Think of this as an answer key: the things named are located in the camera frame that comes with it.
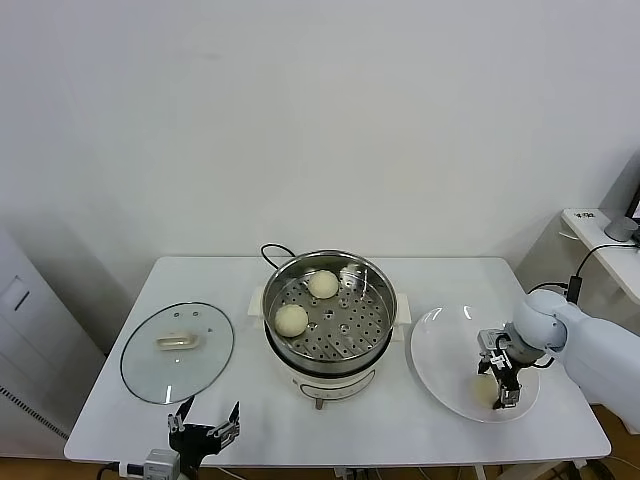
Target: glass lid rim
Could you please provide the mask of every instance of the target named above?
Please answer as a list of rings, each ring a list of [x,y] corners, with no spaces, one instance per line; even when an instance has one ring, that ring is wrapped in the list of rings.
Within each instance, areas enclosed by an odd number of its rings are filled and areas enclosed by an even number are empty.
[[[129,386],[129,384],[127,383],[127,380],[124,378],[124,372],[122,371],[122,363],[124,362],[124,354],[127,351],[127,347],[129,346],[129,343],[131,342],[131,340],[133,339],[133,337],[135,336],[136,333],[138,333],[138,330],[140,330],[144,325],[147,324],[147,322],[149,322],[151,319],[153,319],[154,317],[156,317],[157,315],[160,315],[162,312],[169,310],[170,308],[174,308],[174,307],[179,307],[181,305],[204,305],[206,307],[211,307],[215,310],[217,310],[219,313],[222,314],[222,316],[225,318],[225,320],[227,321],[227,323],[229,324],[229,327],[231,328],[231,351],[229,352],[229,356],[227,357],[227,359],[224,362],[224,365],[222,365],[222,368],[220,369],[220,371],[218,372],[217,375],[215,375],[212,379],[211,382],[209,382],[207,385],[205,385],[204,387],[202,387],[200,390],[198,390],[197,392],[193,392],[192,394],[184,397],[184,398],[180,398],[177,400],[172,400],[170,402],[154,402],[153,400],[148,400],[146,398],[142,398],[140,395],[138,395],[137,393],[135,393],[131,387]],[[127,338],[127,343],[124,344],[124,347],[122,349],[122,353],[120,354],[120,379],[122,380],[122,383],[124,383],[124,386],[127,387],[127,390],[129,390],[129,393],[131,393],[131,395],[133,395],[134,397],[138,398],[139,400],[142,400],[143,402],[146,403],[151,403],[153,405],[172,405],[174,403],[178,403],[178,402],[182,402],[184,400],[186,400],[189,397],[192,397],[194,395],[197,395],[199,393],[201,393],[202,391],[206,390],[207,388],[209,388],[213,382],[216,381],[216,379],[222,374],[222,372],[224,372],[224,370],[227,368],[227,365],[229,364],[229,360],[231,360],[231,355],[233,354],[233,349],[235,347],[235,343],[236,343],[236,333],[235,330],[233,328],[233,324],[231,323],[231,319],[227,316],[226,313],[224,313],[224,311],[219,308],[216,307],[215,305],[211,305],[210,303],[206,303],[206,302],[199,302],[199,301],[194,301],[194,302],[178,302],[178,303],[173,303],[171,305],[168,305],[160,310],[158,310],[156,313],[150,315],[149,317],[145,318],[144,321],[138,325],[135,330],[133,332],[131,332],[131,335],[129,335],[129,338]]]

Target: white plate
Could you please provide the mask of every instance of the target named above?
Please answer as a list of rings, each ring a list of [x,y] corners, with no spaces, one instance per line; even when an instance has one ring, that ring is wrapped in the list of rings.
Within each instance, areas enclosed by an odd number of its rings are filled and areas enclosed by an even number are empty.
[[[480,350],[478,331],[500,328],[496,316],[480,309],[451,305],[431,310],[414,325],[411,357],[418,376],[446,407],[478,422],[501,423],[522,417],[533,407],[540,379],[534,368],[520,371],[520,401],[514,408],[492,410],[477,400]]]

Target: white shelf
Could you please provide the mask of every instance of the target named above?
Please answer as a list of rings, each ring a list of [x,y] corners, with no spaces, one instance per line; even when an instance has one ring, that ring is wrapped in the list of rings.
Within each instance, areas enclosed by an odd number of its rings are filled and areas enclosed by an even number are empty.
[[[618,243],[605,235],[604,228],[611,220],[596,208],[568,208],[562,212],[562,219],[589,250],[599,245]],[[619,243],[633,245],[633,242]],[[603,248],[593,256],[629,298],[640,305],[640,250]]]

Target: white cabinet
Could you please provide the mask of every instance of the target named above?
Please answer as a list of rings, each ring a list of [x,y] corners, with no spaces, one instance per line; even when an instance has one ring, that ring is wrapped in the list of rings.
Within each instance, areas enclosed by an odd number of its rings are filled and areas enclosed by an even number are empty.
[[[0,455],[63,458],[104,355],[0,230]]]

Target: stainless steel pot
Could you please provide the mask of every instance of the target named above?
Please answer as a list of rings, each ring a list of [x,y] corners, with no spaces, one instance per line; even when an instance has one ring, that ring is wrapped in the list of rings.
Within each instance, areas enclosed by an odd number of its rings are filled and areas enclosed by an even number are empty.
[[[307,288],[318,270],[333,272],[338,293],[317,299]],[[294,338],[278,335],[276,312],[283,305],[303,307],[307,329]],[[262,296],[267,339],[274,352],[301,373],[340,378],[373,365],[391,340],[396,295],[389,279],[369,260],[339,250],[293,258],[271,276]]]

